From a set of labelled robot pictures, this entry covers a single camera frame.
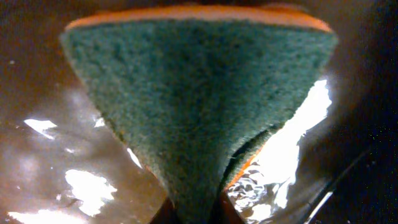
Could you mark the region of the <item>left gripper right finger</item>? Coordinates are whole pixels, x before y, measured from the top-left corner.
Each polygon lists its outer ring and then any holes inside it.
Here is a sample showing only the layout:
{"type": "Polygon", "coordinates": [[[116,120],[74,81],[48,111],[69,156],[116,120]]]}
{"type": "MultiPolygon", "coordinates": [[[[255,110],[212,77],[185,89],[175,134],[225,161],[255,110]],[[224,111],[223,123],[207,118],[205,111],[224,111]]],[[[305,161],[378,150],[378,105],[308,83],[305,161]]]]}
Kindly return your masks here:
{"type": "Polygon", "coordinates": [[[220,193],[218,200],[219,207],[219,223],[221,224],[245,224],[239,213],[235,210],[233,204],[226,192],[220,193]]]}

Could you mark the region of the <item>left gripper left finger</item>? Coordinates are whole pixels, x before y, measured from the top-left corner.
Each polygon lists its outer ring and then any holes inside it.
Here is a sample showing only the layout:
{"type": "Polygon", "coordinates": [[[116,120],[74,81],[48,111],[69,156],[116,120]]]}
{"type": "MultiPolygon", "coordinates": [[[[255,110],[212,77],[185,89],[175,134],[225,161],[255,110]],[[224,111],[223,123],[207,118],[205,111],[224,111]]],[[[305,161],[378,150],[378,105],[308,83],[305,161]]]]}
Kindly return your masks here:
{"type": "Polygon", "coordinates": [[[171,199],[167,197],[164,200],[149,224],[176,224],[176,213],[171,199]]]}

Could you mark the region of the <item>green and orange sponge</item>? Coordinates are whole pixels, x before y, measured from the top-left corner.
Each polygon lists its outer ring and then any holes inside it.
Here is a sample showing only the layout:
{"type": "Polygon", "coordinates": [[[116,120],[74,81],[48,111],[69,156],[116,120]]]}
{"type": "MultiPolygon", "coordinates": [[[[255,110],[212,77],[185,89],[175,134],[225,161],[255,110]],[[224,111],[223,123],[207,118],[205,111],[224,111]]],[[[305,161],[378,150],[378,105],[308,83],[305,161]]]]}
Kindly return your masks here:
{"type": "Polygon", "coordinates": [[[170,6],[71,22],[63,52],[181,223],[208,223],[233,156],[291,119],[337,36],[287,9],[170,6]]]}

